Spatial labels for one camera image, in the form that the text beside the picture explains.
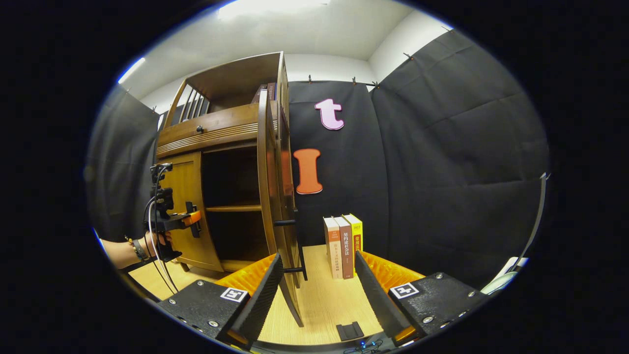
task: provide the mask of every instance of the wooden cabinet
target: wooden cabinet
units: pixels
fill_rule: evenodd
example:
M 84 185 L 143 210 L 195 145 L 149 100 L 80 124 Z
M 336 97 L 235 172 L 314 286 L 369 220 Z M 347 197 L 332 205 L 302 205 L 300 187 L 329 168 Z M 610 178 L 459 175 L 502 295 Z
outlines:
M 172 171 L 167 173 L 161 185 L 175 191 L 172 194 L 175 212 L 185 212 L 186 202 L 192 202 L 201 211 L 201 220 L 206 220 L 201 193 L 201 152 L 168 157 L 160 163 L 172 163 Z M 223 271 L 207 223 L 200 222 L 199 224 L 201 230 L 198 238 L 192 236 L 190 229 L 171 231 L 172 247 L 177 250 L 186 250 L 179 257 L 179 261 L 209 270 Z
M 276 83 L 275 96 L 263 90 L 260 101 L 252 103 L 258 87 L 268 83 Z M 184 109 L 176 117 L 174 108 L 181 99 Z M 173 233 L 173 248 L 182 252 L 179 261 L 235 271 L 278 252 L 285 268 L 297 267 L 294 226 L 274 225 L 293 219 L 295 208 L 283 52 L 187 77 L 165 127 L 157 157 L 160 163 L 173 163 L 162 181 L 162 186 L 173 188 L 173 212 L 184 212 L 185 201 L 201 210 L 198 239 L 190 230 Z M 291 298 L 299 274 L 285 277 Z

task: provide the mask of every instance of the white cable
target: white cable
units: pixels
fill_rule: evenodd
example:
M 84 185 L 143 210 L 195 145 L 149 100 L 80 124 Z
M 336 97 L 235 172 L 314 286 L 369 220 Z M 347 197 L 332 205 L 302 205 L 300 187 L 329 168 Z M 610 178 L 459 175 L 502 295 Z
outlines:
M 157 257 L 157 263 L 159 263 L 160 267 L 162 267 L 162 271 L 164 272 L 164 274 L 167 275 L 167 278 L 168 280 L 170 280 L 172 287 L 176 289 L 177 287 L 175 286 L 175 282 L 173 282 L 172 279 L 168 277 L 168 273 L 166 273 L 166 269 L 164 269 L 164 262 L 161 262 L 161 260 L 159 259 L 159 253 L 157 252 L 157 248 L 155 247 L 155 239 L 153 238 L 153 228 L 151 227 L 151 209 L 153 208 L 154 205 L 155 205 L 155 202 L 152 202 L 151 205 L 148 207 L 148 231 L 151 233 L 151 244 L 153 244 L 153 250 L 155 251 L 155 257 Z

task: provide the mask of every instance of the brown book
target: brown book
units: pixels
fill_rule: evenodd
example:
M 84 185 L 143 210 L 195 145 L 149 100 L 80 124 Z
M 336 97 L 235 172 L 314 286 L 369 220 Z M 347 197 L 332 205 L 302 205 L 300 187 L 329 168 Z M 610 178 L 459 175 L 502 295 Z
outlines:
M 341 234 L 341 262 L 343 263 L 343 279 L 353 278 L 353 242 L 352 226 L 343 217 L 335 217 L 338 231 Z
M 338 224 L 333 217 L 323 218 L 323 230 L 325 231 L 325 246 L 332 279 L 343 278 L 343 266 L 341 264 L 341 239 L 338 233 Z
M 251 100 L 251 103 L 258 103 L 258 102 L 260 102 L 260 91 L 262 91 L 265 88 L 267 88 L 266 84 L 260 85 L 260 87 L 258 87 L 258 91 L 255 93 L 255 96 Z
M 273 101 L 276 100 L 276 84 L 275 83 L 268 83 L 267 84 L 267 90 L 269 91 L 269 101 Z

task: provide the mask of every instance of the book spine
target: book spine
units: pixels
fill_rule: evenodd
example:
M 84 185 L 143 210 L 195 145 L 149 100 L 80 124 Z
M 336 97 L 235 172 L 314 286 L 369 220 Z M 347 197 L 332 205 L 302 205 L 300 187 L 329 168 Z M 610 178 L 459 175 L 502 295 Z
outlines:
M 265 88 L 267 88 L 267 85 L 260 85 L 258 87 L 258 91 L 256 91 L 255 96 L 251 100 L 251 103 L 258 103 L 258 102 L 260 102 L 260 91 L 262 91 Z
M 353 272 L 356 275 L 356 251 L 362 251 L 362 221 L 352 224 Z
M 273 101 L 276 100 L 276 90 L 275 87 L 276 84 L 275 83 L 269 83 L 267 84 L 267 89 L 269 90 L 269 100 Z
M 330 267 L 332 268 L 332 279 L 343 278 L 341 240 L 339 235 L 338 230 L 330 231 Z
M 352 227 L 340 226 L 341 252 L 343 261 L 343 279 L 353 278 L 353 258 L 352 258 Z

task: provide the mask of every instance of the wristband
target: wristband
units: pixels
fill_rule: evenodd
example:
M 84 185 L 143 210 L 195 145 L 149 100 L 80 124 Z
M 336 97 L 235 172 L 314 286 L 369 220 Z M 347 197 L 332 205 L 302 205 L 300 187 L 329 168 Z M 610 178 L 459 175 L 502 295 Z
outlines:
M 138 256 L 138 259 L 140 259 L 140 261 L 144 261 L 150 258 L 147 256 L 146 252 L 144 252 L 144 249 L 142 248 L 138 240 L 132 240 L 126 236 L 125 236 L 125 239 L 127 240 L 127 242 L 129 242 L 131 247 L 133 247 L 133 250 L 135 251 L 135 255 Z
M 138 253 L 138 257 L 141 260 L 145 261 L 150 258 L 150 256 L 144 251 L 144 248 L 140 245 L 139 240 L 133 240 L 133 245 L 135 246 L 135 253 Z

